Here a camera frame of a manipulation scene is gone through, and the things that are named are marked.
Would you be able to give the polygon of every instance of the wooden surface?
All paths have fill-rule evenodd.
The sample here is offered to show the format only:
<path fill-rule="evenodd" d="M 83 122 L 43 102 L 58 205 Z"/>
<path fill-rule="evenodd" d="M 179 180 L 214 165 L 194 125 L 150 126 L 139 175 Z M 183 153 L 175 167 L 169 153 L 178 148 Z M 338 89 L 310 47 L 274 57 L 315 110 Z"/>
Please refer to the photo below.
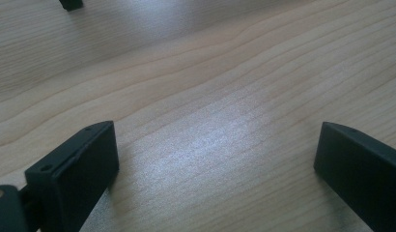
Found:
<path fill-rule="evenodd" d="M 0 184 L 114 120 L 82 231 L 370 231 L 312 165 L 322 121 L 396 148 L 396 0 L 85 5 L 0 0 Z"/>

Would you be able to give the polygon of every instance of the black object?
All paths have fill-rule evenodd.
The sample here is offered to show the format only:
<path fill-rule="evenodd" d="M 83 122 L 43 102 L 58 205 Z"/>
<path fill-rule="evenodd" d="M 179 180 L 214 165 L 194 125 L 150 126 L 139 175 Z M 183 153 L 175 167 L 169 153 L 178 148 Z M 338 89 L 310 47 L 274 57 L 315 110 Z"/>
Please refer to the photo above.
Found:
<path fill-rule="evenodd" d="M 63 8 L 67 10 L 68 12 L 80 9 L 83 7 L 83 1 L 82 0 L 60 0 L 60 3 L 62 4 Z"/>
<path fill-rule="evenodd" d="M 358 130 L 323 123 L 316 172 L 374 230 L 396 232 L 396 150 Z"/>
<path fill-rule="evenodd" d="M 79 231 L 118 170 L 113 122 L 79 131 L 25 171 L 21 191 L 0 186 L 0 232 Z"/>

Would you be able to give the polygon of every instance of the wood grain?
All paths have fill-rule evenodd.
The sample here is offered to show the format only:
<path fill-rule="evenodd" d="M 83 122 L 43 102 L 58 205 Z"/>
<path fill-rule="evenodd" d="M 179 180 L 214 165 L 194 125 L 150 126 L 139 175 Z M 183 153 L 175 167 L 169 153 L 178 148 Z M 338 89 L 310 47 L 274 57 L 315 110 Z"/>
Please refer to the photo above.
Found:
<path fill-rule="evenodd" d="M 82 231 L 370 231 L 312 165 L 322 121 L 396 148 L 396 0 L 85 4 L 0 1 L 0 184 L 114 120 Z"/>

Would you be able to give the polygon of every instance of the table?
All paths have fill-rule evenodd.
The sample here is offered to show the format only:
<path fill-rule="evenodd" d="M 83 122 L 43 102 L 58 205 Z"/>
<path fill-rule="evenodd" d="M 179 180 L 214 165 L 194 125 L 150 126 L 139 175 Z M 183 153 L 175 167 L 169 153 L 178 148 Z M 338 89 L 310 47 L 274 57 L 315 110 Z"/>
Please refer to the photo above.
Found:
<path fill-rule="evenodd" d="M 313 161 L 323 121 L 396 149 L 396 0 L 84 4 L 0 0 L 0 185 L 114 120 L 82 231 L 370 231 Z"/>

